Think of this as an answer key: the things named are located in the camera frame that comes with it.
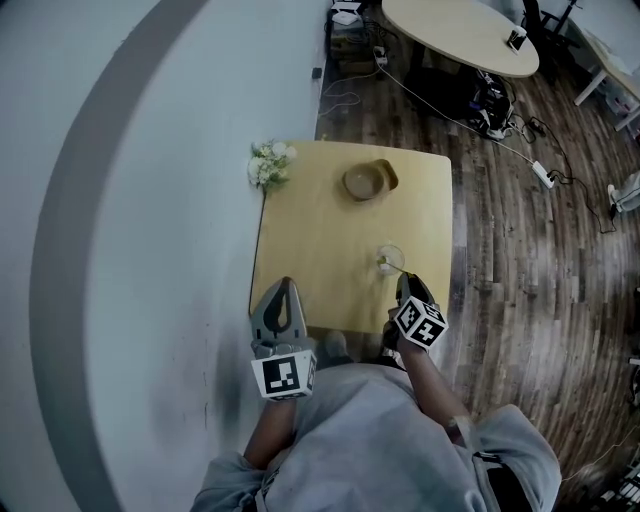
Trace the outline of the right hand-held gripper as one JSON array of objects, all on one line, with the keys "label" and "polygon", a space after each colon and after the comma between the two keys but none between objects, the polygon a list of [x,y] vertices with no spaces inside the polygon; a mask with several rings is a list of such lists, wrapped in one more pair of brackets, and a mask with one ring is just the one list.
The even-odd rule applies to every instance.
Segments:
[{"label": "right hand-held gripper", "polygon": [[397,349],[399,340],[428,351],[448,330],[448,322],[428,287],[417,274],[402,272],[396,284],[396,307],[383,328],[385,348]]}]

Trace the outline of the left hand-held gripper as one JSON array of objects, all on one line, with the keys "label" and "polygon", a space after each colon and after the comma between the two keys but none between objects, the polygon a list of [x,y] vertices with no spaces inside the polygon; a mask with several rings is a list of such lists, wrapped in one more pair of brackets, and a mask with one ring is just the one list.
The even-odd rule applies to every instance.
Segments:
[{"label": "left hand-held gripper", "polygon": [[251,366],[261,396],[270,401],[310,396],[316,342],[307,333],[298,288],[290,277],[266,291],[251,316],[251,327]]}]

